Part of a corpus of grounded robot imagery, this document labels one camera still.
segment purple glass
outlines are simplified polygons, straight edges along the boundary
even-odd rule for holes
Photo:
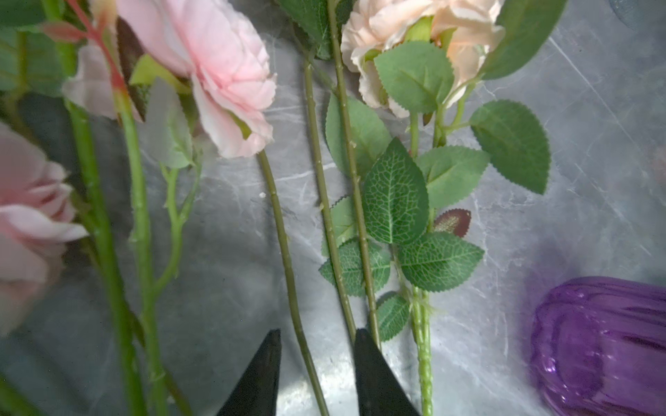
[[[666,288],[579,278],[537,308],[531,365],[562,416],[666,416]]]

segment ribbed purple glass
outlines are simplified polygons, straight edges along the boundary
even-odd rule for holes
[[[579,278],[537,308],[531,365],[562,416],[666,416],[666,288]]]

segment purple vase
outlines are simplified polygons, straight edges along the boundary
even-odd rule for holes
[[[537,308],[531,365],[562,416],[666,416],[666,288],[579,278]]]

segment peach rose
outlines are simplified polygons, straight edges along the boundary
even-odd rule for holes
[[[16,328],[58,278],[72,224],[65,170],[0,122],[0,335]]]
[[[381,82],[374,63],[365,61],[366,53],[391,49],[419,19],[433,16],[430,39],[436,43],[443,31],[456,28],[447,51],[455,89],[477,75],[486,54],[501,41],[504,30],[495,25],[500,9],[499,0],[358,0],[342,29],[342,58],[351,71],[361,73],[359,92],[366,104],[406,117],[409,113],[393,99],[380,99]]]
[[[201,125],[222,157],[252,156],[273,141],[262,110],[275,76],[247,17],[227,0],[117,0],[117,8],[155,60],[192,80]]]

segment gray marble surface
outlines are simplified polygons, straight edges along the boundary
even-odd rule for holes
[[[276,142],[268,155],[290,234],[306,335],[332,415],[353,415],[344,322],[334,288],[317,272],[322,224],[298,54],[284,15],[270,2],[236,4],[262,33],[278,73],[277,99],[267,112]],[[326,91],[318,90],[317,97],[323,112]],[[607,0],[571,0],[538,56],[511,77],[478,88],[469,108],[494,98],[522,101],[544,123],[551,176],[546,195],[537,196],[489,168],[459,204],[472,211],[468,239],[486,256],[469,282],[432,296],[435,408],[437,415],[547,416],[527,366],[531,315],[540,297],[586,275],[666,284],[666,30],[633,31]],[[76,182],[60,104],[31,97],[23,110]],[[382,116],[394,134],[406,138],[405,121]],[[95,132],[127,295],[137,307],[126,244],[131,215],[123,140],[108,120],[97,120]],[[477,146],[470,131],[459,130],[451,141]],[[348,183],[328,153],[324,167],[331,199],[345,195]],[[154,162],[146,160],[145,170],[161,268],[169,247],[165,186]],[[198,415],[219,409],[264,334],[275,327],[283,329],[284,344],[278,414],[317,414],[290,323],[264,192],[255,160],[208,163],[184,231],[180,278],[159,302],[164,361]],[[100,281],[82,255],[70,252],[68,262],[61,283],[25,325],[0,339],[0,371],[50,415],[124,415]],[[364,325],[363,301],[352,304],[357,324]],[[411,334],[404,331],[386,343],[384,355],[418,402]]]

